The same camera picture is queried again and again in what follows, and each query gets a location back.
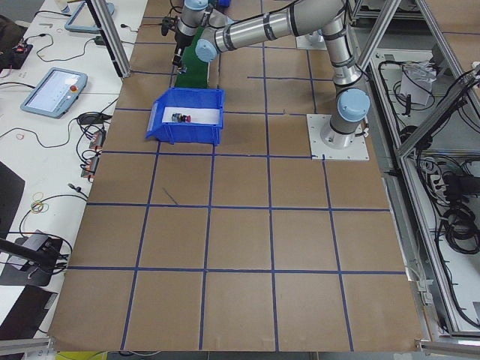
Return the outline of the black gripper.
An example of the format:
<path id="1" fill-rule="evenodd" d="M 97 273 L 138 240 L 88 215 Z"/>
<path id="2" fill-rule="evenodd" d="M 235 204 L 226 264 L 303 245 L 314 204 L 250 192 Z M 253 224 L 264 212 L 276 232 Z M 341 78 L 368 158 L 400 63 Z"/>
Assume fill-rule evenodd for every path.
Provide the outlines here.
<path id="1" fill-rule="evenodd" d="M 188 46 L 188 37 L 185 34 L 178 32 L 175 34 L 175 41 L 176 41 L 175 56 L 173 57 L 172 63 L 175 66 L 179 66 L 179 56 L 183 56 L 183 52 L 185 51 L 185 48 Z M 188 69 L 187 65 L 183 61 L 181 61 L 179 72 L 185 73 L 187 69 Z"/>

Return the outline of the blue bin beside arm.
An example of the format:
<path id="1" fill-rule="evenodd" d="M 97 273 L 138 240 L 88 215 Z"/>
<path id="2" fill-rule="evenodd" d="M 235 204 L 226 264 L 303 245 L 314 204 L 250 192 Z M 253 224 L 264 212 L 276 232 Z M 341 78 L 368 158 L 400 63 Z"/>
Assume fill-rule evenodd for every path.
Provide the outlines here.
<path id="1" fill-rule="evenodd" d="M 218 5 L 224 8 L 228 8 L 230 6 L 231 0 L 218 0 Z"/>
<path id="2" fill-rule="evenodd" d="M 225 91 L 209 88 L 169 88 L 154 103 L 148 121 L 145 137 L 161 142 L 207 143 L 217 146 L 221 143 L 224 128 Z M 166 107 L 216 109 L 220 111 L 219 124 L 163 123 Z"/>

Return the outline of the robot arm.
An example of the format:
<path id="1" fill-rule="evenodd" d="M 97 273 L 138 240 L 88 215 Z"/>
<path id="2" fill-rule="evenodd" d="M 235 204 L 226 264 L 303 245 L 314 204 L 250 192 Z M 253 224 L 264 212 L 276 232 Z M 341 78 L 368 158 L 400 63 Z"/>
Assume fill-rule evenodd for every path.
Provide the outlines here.
<path id="1" fill-rule="evenodd" d="M 319 30 L 317 30 L 317 31 L 311 32 L 311 33 L 309 34 L 309 41 L 310 41 L 312 44 L 322 43 L 322 42 L 324 41 L 324 37 L 323 37 L 322 31 L 319 29 Z"/>
<path id="2" fill-rule="evenodd" d="M 362 67 L 350 49 L 346 15 L 343 1 L 292 1 L 270 12 L 231 20 L 207 1 L 185 1 L 175 23 L 172 63 L 181 69 L 185 49 L 191 44 L 196 46 L 198 59 L 212 62 L 220 53 L 250 45 L 318 34 L 334 69 L 337 92 L 330 129 L 336 135 L 350 136 L 368 114 L 371 101 L 363 89 Z"/>

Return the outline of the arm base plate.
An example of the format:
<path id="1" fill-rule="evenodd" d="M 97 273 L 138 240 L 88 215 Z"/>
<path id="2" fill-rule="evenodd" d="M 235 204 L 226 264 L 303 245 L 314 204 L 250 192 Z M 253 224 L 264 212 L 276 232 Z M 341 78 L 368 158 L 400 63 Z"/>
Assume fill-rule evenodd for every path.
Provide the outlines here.
<path id="1" fill-rule="evenodd" d="M 295 39 L 296 47 L 300 50 L 322 50 L 326 51 L 326 43 L 311 43 L 309 41 L 309 34 L 302 35 Z"/>
<path id="2" fill-rule="evenodd" d="M 330 127 L 330 114 L 307 114 L 310 156 L 313 160 L 369 161 L 363 129 L 358 124 L 354 133 L 335 133 Z"/>

